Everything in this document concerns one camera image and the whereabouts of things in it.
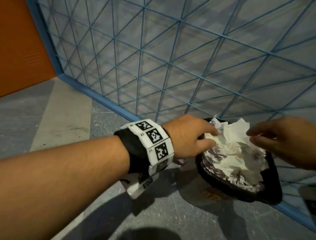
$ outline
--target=white tissue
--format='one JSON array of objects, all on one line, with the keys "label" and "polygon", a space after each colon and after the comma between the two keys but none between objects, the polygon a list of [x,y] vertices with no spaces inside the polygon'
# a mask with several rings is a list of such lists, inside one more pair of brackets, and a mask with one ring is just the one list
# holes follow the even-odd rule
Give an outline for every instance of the white tissue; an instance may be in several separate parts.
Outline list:
[{"label": "white tissue", "polygon": [[250,124],[242,118],[229,124],[220,123],[216,117],[211,122],[219,130],[218,136],[206,133],[205,138],[213,139],[217,146],[213,151],[206,151],[205,156],[211,157],[215,168],[221,170],[228,178],[240,172],[245,179],[255,185],[262,181],[261,171],[268,167],[265,151],[250,142],[246,132]]}]

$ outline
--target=orange door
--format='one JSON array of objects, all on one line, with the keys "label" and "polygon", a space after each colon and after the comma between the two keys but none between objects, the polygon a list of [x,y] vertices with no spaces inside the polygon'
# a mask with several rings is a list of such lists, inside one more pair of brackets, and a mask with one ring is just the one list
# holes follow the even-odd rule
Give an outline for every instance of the orange door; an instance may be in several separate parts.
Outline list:
[{"label": "orange door", "polygon": [[25,0],[0,2],[0,97],[55,77]]}]

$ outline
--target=wristband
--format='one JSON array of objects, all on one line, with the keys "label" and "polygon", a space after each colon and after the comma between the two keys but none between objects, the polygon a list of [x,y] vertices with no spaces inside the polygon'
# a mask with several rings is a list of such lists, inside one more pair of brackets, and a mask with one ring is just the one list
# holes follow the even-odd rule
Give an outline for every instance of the wristband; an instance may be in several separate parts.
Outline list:
[{"label": "wristband", "polygon": [[172,142],[167,131],[150,119],[125,124],[114,135],[121,139],[130,156],[130,169],[121,183],[135,199],[172,162]]}]

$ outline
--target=crumpled foil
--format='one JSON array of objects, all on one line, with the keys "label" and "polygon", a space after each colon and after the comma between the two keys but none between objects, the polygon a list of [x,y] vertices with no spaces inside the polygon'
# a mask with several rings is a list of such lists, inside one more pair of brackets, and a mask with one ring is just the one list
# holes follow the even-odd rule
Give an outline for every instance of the crumpled foil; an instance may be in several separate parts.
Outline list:
[{"label": "crumpled foil", "polygon": [[[215,121],[210,121],[210,124],[216,125]],[[257,156],[253,155],[254,161],[256,161]],[[224,159],[225,156],[218,154],[216,150],[210,149],[206,152],[204,152],[202,156],[203,164],[202,167],[205,170],[205,172],[209,175],[216,176],[217,178],[223,179],[224,181],[229,181],[231,184],[250,191],[252,193],[258,193],[262,190],[264,190],[264,184],[259,182],[257,184],[251,184],[250,181],[242,174],[242,172],[233,172],[229,177],[226,176],[222,170],[217,169],[214,167],[214,163],[218,163],[222,159]],[[263,163],[262,170],[267,168],[267,163]]]}]

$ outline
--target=wire mesh panel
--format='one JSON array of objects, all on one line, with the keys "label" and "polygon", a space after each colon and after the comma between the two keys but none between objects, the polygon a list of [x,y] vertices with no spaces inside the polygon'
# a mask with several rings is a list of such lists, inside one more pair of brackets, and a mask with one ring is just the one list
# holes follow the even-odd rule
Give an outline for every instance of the wire mesh panel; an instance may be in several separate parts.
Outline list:
[{"label": "wire mesh panel", "polygon": [[[158,123],[316,122],[315,0],[40,0],[64,73]],[[284,201],[315,172],[276,159]]]}]

